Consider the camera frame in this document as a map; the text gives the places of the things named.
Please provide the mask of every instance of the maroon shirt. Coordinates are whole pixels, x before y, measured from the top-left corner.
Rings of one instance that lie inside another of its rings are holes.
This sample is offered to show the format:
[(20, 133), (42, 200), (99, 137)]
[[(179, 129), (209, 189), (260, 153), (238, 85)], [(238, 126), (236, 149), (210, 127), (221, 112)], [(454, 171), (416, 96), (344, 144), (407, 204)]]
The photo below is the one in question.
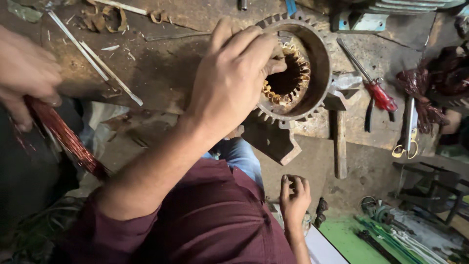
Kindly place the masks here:
[(110, 219), (92, 196), (59, 248), (63, 263), (296, 262), (263, 191), (240, 169), (212, 159), (194, 164), (144, 217)]

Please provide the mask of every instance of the hand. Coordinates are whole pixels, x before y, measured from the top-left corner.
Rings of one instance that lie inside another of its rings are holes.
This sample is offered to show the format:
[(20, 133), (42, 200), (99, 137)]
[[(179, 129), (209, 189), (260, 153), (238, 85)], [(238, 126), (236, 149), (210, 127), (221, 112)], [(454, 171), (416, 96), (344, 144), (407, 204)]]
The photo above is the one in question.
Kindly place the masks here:
[(222, 18), (198, 67), (186, 116), (212, 138), (226, 136), (253, 110), (267, 75), (286, 70), (284, 62), (270, 59), (278, 45), (258, 26), (239, 31), (230, 18)]
[(62, 79), (54, 56), (29, 39), (0, 26), (0, 101), (18, 129), (29, 131), (32, 119), (23, 96), (36, 97), (52, 106), (61, 104), (55, 86)]
[(280, 210), (285, 228), (301, 228), (304, 214), (311, 203), (310, 183), (297, 175), (283, 175), (280, 191)]

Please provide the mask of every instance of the scissors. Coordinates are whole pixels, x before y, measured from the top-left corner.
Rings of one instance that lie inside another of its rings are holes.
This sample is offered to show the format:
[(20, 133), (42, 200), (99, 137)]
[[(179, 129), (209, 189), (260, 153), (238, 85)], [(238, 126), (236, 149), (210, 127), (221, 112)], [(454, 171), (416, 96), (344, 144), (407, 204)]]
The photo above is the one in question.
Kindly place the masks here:
[[(417, 138), (417, 120), (418, 113), (415, 108), (415, 99), (410, 97), (407, 102), (407, 126), (406, 126), (406, 138), (403, 145), (397, 145), (393, 150), (393, 157), (400, 158), (402, 154), (407, 152), (407, 158), (412, 159), (417, 156), (418, 153), (418, 144), (415, 139)], [(412, 143), (415, 145), (415, 152), (411, 154), (410, 150), (412, 148)]]

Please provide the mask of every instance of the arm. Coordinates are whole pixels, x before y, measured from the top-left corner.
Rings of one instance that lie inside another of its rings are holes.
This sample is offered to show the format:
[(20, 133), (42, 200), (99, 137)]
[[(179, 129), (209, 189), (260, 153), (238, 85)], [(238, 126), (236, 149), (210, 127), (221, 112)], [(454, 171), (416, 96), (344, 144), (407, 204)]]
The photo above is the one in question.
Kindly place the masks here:
[[(290, 187), (293, 189), (293, 194), (289, 193)], [(285, 223), (285, 236), (298, 264), (311, 264), (301, 224), (310, 203), (311, 194), (308, 180), (296, 175), (283, 175), (280, 209)]]
[(202, 154), (247, 117), (267, 75), (286, 69), (269, 59), (278, 45), (274, 36), (257, 26), (236, 31), (230, 19), (219, 21), (186, 113), (161, 145), (105, 184), (97, 197), (104, 215), (128, 220), (153, 213)]

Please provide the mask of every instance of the screwdriver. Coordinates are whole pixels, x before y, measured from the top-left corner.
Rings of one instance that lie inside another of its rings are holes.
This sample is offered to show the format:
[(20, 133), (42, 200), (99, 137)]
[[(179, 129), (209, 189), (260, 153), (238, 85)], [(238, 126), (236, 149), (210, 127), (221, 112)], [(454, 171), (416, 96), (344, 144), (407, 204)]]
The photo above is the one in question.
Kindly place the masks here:
[(394, 101), (394, 98), (389, 96), (383, 88), (381, 88), (380, 83), (378, 81), (378, 78), (373, 80), (368, 73), (366, 73), (365, 69), (361, 64), (356, 60), (356, 58), (353, 56), (353, 54), (350, 52), (350, 50), (347, 48), (345, 45), (344, 41), (341, 38), (337, 38), (337, 43), (345, 50), (347, 55), (352, 59), (353, 62), (357, 65), (357, 67), (360, 69), (360, 71), (365, 75), (365, 77), (368, 79), (368, 84), (365, 86), (371, 91), (372, 96), (374, 97), (376, 101), (376, 106), (378, 108), (384, 109), (390, 113), (393, 113), (397, 110), (397, 104)]

